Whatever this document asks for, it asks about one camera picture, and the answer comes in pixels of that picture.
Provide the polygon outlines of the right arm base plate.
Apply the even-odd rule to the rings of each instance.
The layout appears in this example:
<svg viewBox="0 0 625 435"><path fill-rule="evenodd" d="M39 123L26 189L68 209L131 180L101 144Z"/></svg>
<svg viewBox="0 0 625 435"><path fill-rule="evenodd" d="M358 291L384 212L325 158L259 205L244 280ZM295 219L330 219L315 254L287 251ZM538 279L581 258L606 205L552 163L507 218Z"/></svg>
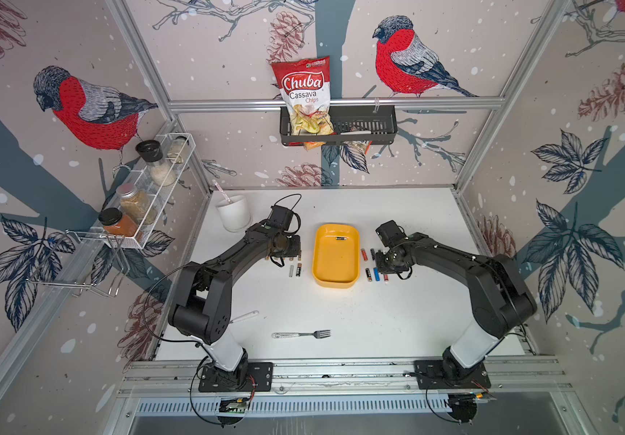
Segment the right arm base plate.
<svg viewBox="0 0 625 435"><path fill-rule="evenodd" d="M415 360L414 374L421 390L461 390L491 388L491 382L483 362L471 368L458 362L439 359Z"/></svg>

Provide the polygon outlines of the yellow plastic storage box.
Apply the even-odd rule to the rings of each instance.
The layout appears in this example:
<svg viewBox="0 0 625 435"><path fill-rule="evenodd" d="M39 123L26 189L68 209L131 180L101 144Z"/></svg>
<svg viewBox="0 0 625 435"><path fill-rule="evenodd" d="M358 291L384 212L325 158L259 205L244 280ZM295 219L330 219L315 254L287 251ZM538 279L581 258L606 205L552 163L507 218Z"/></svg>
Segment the yellow plastic storage box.
<svg viewBox="0 0 625 435"><path fill-rule="evenodd" d="M361 235L344 224L321 225L315 235L312 275L319 286L351 288L361 275Z"/></svg>

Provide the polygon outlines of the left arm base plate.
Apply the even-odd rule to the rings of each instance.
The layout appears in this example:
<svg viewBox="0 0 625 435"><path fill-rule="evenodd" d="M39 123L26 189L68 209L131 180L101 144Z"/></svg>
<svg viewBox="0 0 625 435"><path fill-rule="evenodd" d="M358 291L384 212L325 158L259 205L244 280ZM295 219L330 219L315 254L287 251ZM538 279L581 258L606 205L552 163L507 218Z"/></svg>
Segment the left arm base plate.
<svg viewBox="0 0 625 435"><path fill-rule="evenodd" d="M243 362L234 372L217 368L212 362L199 370L199 393L269 392L272 389L272 362Z"/></svg>

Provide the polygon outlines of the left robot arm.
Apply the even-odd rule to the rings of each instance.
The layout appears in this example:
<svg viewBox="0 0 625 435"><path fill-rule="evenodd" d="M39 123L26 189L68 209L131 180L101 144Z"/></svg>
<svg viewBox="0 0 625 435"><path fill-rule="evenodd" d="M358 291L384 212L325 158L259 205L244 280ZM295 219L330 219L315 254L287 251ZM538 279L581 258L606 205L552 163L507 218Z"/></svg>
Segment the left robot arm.
<svg viewBox="0 0 625 435"><path fill-rule="evenodd" d="M214 368L238 384L246 376L248 356L228 331L234 285L261 259L268 257L281 268L285 259L301 254L301 237L290 230L292 223L301 224L298 213L273 205L267 219L247 228L223 254L186 264L177 279L168 323L201 344Z"/></svg>

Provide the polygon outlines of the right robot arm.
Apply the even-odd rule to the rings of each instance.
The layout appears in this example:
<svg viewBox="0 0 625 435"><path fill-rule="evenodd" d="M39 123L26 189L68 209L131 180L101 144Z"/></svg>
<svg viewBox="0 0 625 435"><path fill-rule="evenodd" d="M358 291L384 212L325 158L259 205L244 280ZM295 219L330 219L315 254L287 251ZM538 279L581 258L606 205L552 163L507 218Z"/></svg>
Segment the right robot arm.
<svg viewBox="0 0 625 435"><path fill-rule="evenodd" d="M375 255L379 273L406 280L414 266L425 266L468 290L473 320L444 351L439 369L440 377L451 384L468 379L508 333L537 312L535 299L511 257L471 254L423 233L408 235L393 220L376 228L376 234L387 249Z"/></svg>

